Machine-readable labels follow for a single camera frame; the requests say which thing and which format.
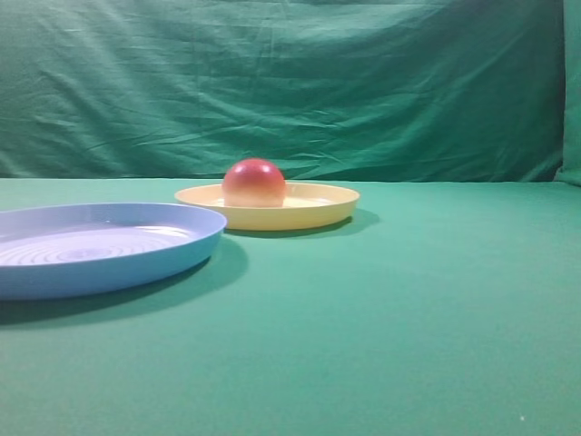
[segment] red ball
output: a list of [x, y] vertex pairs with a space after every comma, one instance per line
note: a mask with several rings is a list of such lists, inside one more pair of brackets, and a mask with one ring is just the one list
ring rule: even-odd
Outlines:
[[272, 162], [251, 158], [235, 164], [222, 181], [224, 205], [233, 207], [282, 207], [286, 181]]

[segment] green cloth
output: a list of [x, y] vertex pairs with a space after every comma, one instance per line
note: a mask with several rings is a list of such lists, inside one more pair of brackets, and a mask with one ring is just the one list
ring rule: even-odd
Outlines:
[[560, 0], [3, 2], [0, 176], [552, 180]]
[[[201, 183], [2, 180], [0, 209]], [[227, 233], [194, 274], [0, 303], [0, 432], [578, 434], [581, 190], [336, 184], [362, 195], [340, 228]]]
[[563, 167], [557, 180], [581, 184], [581, 3], [565, 0], [566, 109]]

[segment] yellow plate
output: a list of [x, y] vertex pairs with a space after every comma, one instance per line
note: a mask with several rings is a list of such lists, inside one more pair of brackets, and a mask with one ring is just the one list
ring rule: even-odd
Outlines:
[[175, 198], [184, 204], [220, 212], [232, 230], [301, 230], [338, 223], [349, 218], [359, 193], [348, 188], [315, 183], [287, 183], [287, 197], [282, 207], [224, 206], [222, 186], [210, 184], [187, 188]]

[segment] blue plate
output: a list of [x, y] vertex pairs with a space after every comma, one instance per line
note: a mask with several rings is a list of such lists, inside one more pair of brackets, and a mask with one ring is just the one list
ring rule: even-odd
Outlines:
[[0, 299], [121, 290], [208, 259], [226, 218], [195, 206], [96, 203], [0, 213]]

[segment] green backdrop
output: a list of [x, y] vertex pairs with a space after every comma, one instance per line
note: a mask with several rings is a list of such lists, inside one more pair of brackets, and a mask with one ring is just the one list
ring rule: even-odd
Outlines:
[[0, 176], [209, 178], [259, 155], [289, 178], [529, 181], [561, 164], [560, 0], [0, 8]]
[[581, 3], [565, 0], [566, 111], [563, 167], [557, 180], [581, 184]]

